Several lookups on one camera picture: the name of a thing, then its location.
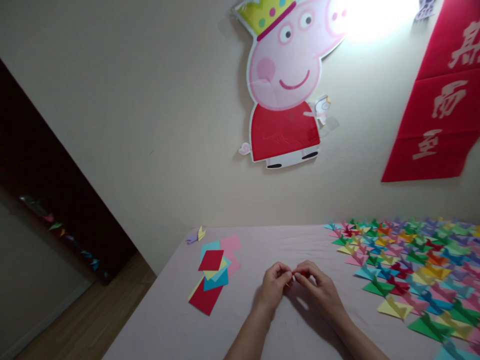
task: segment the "peppa pig wall decal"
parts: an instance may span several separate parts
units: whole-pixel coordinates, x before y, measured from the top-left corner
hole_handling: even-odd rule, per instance
[[[330,101],[307,102],[317,87],[322,58],[346,34],[347,0],[258,0],[234,8],[253,36],[247,84],[255,102],[250,142],[238,152],[281,169],[319,154],[320,124]]]

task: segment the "light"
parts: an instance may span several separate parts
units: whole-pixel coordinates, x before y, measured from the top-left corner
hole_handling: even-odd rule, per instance
[[[371,43],[411,27],[419,12],[419,0],[350,0],[347,39]]]

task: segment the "wall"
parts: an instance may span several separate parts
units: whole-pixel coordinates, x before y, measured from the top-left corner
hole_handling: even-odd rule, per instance
[[[0,57],[157,274],[200,224],[480,220],[478,145],[460,178],[380,183],[437,16],[412,24],[418,0],[351,1],[315,92],[340,128],[315,161],[268,171],[237,154],[253,102],[236,2],[0,5]]]
[[[11,359],[92,283],[0,189],[0,359]]]

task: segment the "pig eye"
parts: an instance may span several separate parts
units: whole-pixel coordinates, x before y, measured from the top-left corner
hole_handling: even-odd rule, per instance
[[[313,20],[314,20],[314,17],[312,16],[311,13],[309,12],[304,13],[300,18],[300,27],[302,29],[308,28],[308,26],[312,24]]]
[[[290,25],[285,25],[280,30],[280,41],[282,43],[287,43],[292,38],[292,28]]]

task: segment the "hand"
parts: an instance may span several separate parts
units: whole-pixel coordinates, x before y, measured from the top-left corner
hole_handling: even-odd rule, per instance
[[[292,270],[287,265],[276,262],[271,268],[265,271],[260,297],[256,305],[271,312],[273,315],[282,300],[284,286],[292,283],[292,281]]]
[[[318,308],[329,321],[335,315],[346,313],[334,282],[314,262],[307,260],[298,264],[293,273],[298,283],[313,295]],[[309,280],[310,275],[316,284]]]

